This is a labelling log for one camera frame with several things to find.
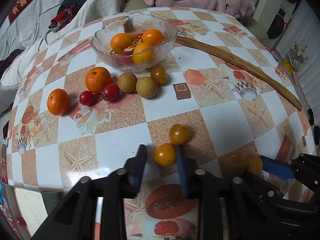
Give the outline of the brown longan fruit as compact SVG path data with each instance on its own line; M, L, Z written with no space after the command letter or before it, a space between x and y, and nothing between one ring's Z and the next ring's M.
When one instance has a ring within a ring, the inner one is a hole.
M137 94L142 98L150 99L156 95L158 91L158 86L153 78L143 76L137 80L136 91Z
M124 93L131 93L135 90L137 77L131 72L124 72L118 77L119 89Z

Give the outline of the orange cherry tomato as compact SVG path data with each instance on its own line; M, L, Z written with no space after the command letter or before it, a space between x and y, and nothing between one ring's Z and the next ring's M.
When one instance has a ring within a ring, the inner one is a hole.
M260 174L263 170L263 162L258 156L251 156L247 160L247 170L252 174Z

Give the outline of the grey striped sofa cover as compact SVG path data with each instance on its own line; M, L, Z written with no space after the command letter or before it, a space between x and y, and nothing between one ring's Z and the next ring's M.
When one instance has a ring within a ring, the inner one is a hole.
M88 22L119 13L126 0L87 0L71 23L56 34L49 32L50 21L64 0L33 0L1 36L1 60L16 49L26 50L39 40L44 44Z

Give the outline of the white shallow tray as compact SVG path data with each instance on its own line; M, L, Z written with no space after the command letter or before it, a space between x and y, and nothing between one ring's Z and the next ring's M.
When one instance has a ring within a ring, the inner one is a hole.
M1 185L1 213L18 239L31 239L61 199L59 191Z

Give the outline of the red cherry tomato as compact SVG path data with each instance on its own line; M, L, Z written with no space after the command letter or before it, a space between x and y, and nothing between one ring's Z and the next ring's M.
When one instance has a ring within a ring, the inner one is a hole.
M110 83L103 88L101 96L105 101L112 102L117 99L119 93L120 89L118 85L116 85L115 83Z
M94 94L90 91L83 91L79 96L79 101L84 106L90 106L94 101Z

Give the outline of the large orange mandarin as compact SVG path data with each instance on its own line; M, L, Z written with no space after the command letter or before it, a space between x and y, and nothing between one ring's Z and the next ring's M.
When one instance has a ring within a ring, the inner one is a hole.
M102 92L103 88L112 80L110 72L104 67L94 67L85 77L86 88L95 94Z

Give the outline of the small orange mandarin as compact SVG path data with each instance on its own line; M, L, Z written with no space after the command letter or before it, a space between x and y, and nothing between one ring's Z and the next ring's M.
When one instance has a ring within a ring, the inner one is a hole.
M69 102L70 98L68 93L61 88L57 88L51 91L51 93L48 96L48 111L55 116L64 115L68 110Z

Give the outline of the long wooden stick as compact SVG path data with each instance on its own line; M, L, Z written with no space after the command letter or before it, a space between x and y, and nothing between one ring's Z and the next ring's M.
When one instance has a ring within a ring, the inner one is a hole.
M218 48L216 46L212 46L210 44L206 44L197 40L192 40L187 37L180 37L176 38L176 43L181 44L183 46L198 49L204 51L210 55L218 57L240 69L245 70L246 72L250 73L251 75L259 78L260 80L268 83L271 87L273 87L281 96L283 96L291 105L293 105L298 111L302 111L303 107L301 102L297 97L295 97L286 87L281 85L278 81L269 77L266 73L260 70L258 67L254 66L250 62L234 55L231 52Z

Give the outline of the washing machine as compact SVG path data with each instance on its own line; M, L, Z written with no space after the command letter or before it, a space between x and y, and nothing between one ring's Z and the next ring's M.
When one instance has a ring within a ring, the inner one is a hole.
M278 38L287 27L290 18L291 14L281 5L267 31L268 38Z

